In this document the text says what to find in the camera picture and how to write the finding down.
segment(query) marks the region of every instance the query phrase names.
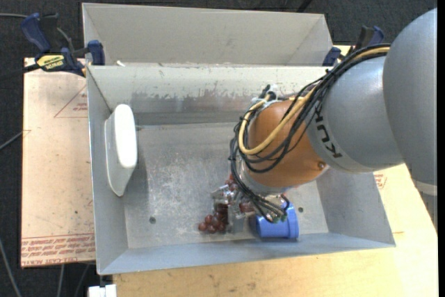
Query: clamp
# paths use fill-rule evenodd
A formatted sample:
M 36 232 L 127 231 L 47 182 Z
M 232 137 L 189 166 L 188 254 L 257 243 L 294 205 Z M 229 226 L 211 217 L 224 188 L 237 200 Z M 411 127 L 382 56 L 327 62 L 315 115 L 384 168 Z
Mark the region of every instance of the clamp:
M 41 68 L 45 72 L 64 71 L 84 77 L 85 66 L 77 58 L 87 53 L 91 53 L 94 65 L 104 65 L 102 44 L 92 40 L 86 48 L 75 51 L 71 39 L 57 27 L 58 16 L 53 14 L 40 17 L 39 13 L 33 13 L 20 24 L 28 41 L 35 44 L 40 51 L 35 57 L 35 65 L 27 67 L 26 71 Z

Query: gray sheet metal bin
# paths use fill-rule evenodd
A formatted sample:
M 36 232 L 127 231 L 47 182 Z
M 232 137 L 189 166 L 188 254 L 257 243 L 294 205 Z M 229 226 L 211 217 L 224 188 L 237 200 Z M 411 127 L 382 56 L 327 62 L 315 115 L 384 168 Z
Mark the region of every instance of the gray sheet metal bin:
M 88 115 L 100 274 L 148 271 L 392 246 L 372 174 L 326 171 L 288 192 L 298 241 L 200 234 L 210 192 L 227 178 L 238 117 L 268 83 L 283 93 L 324 73 L 324 16 L 155 6 L 83 5 Z M 126 67 L 115 65 L 117 61 Z M 135 115 L 138 165 L 120 198 L 106 181 L 104 122 L 118 104 Z

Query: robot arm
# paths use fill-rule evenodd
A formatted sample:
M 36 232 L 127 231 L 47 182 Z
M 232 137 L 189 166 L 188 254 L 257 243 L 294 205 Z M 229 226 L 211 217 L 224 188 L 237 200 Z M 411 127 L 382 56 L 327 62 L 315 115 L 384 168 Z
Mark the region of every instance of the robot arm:
M 359 50 L 293 97 L 277 98 L 267 88 L 235 127 L 228 182 L 239 190 L 235 203 L 277 222 L 289 206 L 283 193 L 328 166 L 358 173 L 402 162 L 424 199 L 434 200 L 436 43 L 434 9 L 404 29 L 391 48 Z M 218 202 L 224 203 L 233 190 L 213 196 L 222 193 Z

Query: yellow clamp label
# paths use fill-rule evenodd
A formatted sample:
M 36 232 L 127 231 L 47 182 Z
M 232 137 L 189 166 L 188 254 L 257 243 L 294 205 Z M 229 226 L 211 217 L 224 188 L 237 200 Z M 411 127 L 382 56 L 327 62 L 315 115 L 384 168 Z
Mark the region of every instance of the yellow clamp label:
M 61 55 L 44 55 L 36 62 L 40 67 L 44 67 L 46 70 L 52 70 L 56 67 L 61 67 L 64 64 L 63 56 Z

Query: yellow cable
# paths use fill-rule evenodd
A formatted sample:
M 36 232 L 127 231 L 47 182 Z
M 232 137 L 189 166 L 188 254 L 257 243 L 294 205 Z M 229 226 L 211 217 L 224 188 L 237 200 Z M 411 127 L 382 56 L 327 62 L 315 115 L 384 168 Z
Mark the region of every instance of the yellow cable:
M 238 133 L 238 146 L 239 146 L 240 151 L 246 155 L 255 155 L 255 154 L 258 154 L 259 152 L 261 152 L 262 150 L 264 150 L 267 147 L 267 145 L 269 145 L 273 141 L 273 139 L 280 132 L 280 130 L 288 123 L 288 121 L 297 113 L 297 111 L 299 111 L 302 108 L 302 106 L 305 105 L 308 98 L 310 97 L 312 92 L 315 90 L 315 88 L 316 87 L 312 88 L 312 90 L 309 93 L 307 93 L 307 95 L 305 97 L 299 97 L 297 99 L 296 105 L 291 109 L 291 111 L 289 111 L 289 114 L 283 119 L 283 121 L 281 121 L 281 123 L 279 123 L 276 126 L 276 128 L 274 128 L 274 130 L 269 134 L 269 136 L 262 143 L 260 143 L 258 146 L 254 147 L 252 149 L 248 149 L 244 146 L 244 140 L 243 140 L 244 131 L 245 131 L 245 127 L 247 125 L 247 121 L 250 118 L 251 112 L 249 111 L 248 113 L 246 113 L 246 115 L 243 118 L 243 122 L 241 123 L 239 133 Z M 260 104 L 260 105 L 257 106 L 256 108 L 254 108 L 254 106 L 252 106 L 251 110 L 257 109 L 263 105 L 263 103 L 257 103 L 257 104 Z
M 388 52 L 389 47 L 380 47 L 377 49 L 370 49 L 368 51 L 362 52 L 361 54 L 356 55 L 356 57 L 352 58 L 351 61 L 355 61 L 361 57 L 373 55 L 373 54 L 379 54 L 381 52 Z M 262 150 L 264 150 L 272 141 L 273 139 L 278 135 L 280 130 L 287 124 L 287 122 L 299 111 L 307 102 L 307 100 L 310 98 L 312 92 L 317 88 L 317 86 L 313 87 L 310 92 L 308 92 L 304 97 L 299 97 L 297 99 L 296 105 L 291 109 L 289 114 L 279 123 L 276 128 L 269 134 L 269 136 L 258 146 L 248 149 L 244 146 L 244 131 L 247 126 L 248 120 L 250 116 L 252 115 L 252 111 L 260 108 L 263 106 L 264 102 L 259 102 L 254 105 L 252 105 L 249 109 L 249 111 L 244 115 L 243 121 L 241 123 L 239 133 L 238 133 L 238 146 L 242 153 L 246 155 L 255 155 L 260 153 Z

